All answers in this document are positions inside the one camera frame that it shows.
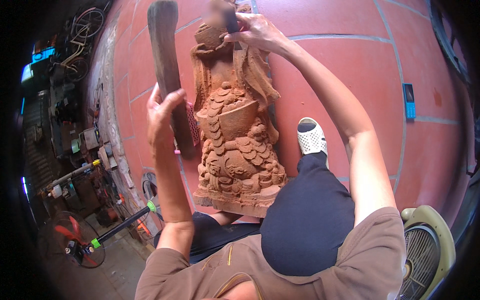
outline red tile floor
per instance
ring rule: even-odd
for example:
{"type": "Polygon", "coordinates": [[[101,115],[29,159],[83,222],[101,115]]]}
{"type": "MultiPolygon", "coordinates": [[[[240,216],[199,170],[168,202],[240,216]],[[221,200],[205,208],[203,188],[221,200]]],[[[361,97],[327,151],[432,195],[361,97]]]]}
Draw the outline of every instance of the red tile floor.
{"type": "MultiPolygon", "coordinates": [[[[206,0],[178,0],[176,46],[180,81],[194,99],[190,49],[206,0]]],[[[114,49],[115,105],[120,135],[136,187],[144,172],[153,171],[145,137],[145,104],[155,83],[146,11],[153,0],[117,0],[110,22],[117,22],[114,49]]],[[[470,132],[463,146],[464,126],[473,127],[465,88],[451,73],[435,39],[424,0],[252,0],[285,35],[296,40],[327,66],[357,96],[377,130],[399,210],[429,204],[451,224],[474,164],[470,132]],[[412,83],[417,118],[406,122],[402,83],[412,83]]],[[[278,155],[288,176],[296,176],[300,158],[296,125],[315,118],[324,129],[331,171],[348,187],[344,147],[325,109],[301,74],[281,57],[269,57],[280,139],[278,155]]],[[[197,165],[178,157],[187,195],[197,188],[197,165]]],[[[212,213],[192,204],[192,211],[212,213]]],[[[255,221],[245,217],[245,221],[255,221]]]]}

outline blue mobile phone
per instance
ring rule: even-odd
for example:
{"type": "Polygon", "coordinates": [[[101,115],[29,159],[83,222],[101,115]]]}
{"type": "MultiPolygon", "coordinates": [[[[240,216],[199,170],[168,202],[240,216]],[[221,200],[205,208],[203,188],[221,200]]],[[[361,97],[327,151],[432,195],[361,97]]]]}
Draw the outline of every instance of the blue mobile phone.
{"type": "Polygon", "coordinates": [[[405,112],[407,113],[407,119],[414,119],[415,114],[415,98],[413,97],[412,84],[403,84],[403,95],[405,101],[405,112]]]}

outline statue base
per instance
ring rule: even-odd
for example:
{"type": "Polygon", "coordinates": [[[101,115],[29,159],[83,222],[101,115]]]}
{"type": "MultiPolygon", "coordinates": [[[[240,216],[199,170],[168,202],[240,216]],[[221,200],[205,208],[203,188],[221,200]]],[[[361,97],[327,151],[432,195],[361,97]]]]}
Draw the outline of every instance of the statue base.
{"type": "Polygon", "coordinates": [[[279,191],[280,186],[271,185],[261,189],[259,193],[241,194],[240,197],[229,198],[224,192],[211,191],[210,193],[218,193],[218,195],[208,194],[204,187],[199,186],[197,191],[193,193],[193,202],[201,206],[212,206],[214,209],[229,213],[263,218],[267,214],[268,207],[275,201],[279,191]]]}

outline wooden statue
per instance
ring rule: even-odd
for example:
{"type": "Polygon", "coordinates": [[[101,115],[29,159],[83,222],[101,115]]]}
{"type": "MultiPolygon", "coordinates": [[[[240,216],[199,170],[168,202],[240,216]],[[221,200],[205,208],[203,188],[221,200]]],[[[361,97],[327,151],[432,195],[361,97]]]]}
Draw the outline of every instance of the wooden statue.
{"type": "MultiPolygon", "coordinates": [[[[236,7],[250,12],[250,7],[236,7]]],[[[268,52],[223,37],[226,29],[200,25],[191,50],[200,123],[202,162],[196,204],[264,217],[281,187],[285,169],[272,147],[278,131],[268,106],[280,95],[268,78],[268,52]]]]}

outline black cloth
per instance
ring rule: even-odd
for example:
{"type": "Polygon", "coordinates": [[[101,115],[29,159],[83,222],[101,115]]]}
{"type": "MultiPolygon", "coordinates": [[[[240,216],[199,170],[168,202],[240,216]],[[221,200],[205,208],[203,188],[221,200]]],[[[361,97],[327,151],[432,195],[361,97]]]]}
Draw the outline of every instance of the black cloth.
{"type": "Polygon", "coordinates": [[[353,229],[355,205],[325,162],[323,152],[304,156],[297,165],[299,175],[280,190],[262,225],[220,226],[209,215],[195,212],[190,263],[261,233],[263,255],[281,274],[310,276],[335,265],[338,247],[353,229]]]}
{"type": "MultiPolygon", "coordinates": [[[[230,242],[260,233],[260,224],[240,223],[220,226],[214,218],[200,212],[194,212],[192,219],[195,226],[195,235],[190,248],[191,264],[196,264],[207,258],[230,242]]],[[[154,238],[155,248],[160,239],[160,234],[161,231],[154,238]]]]}

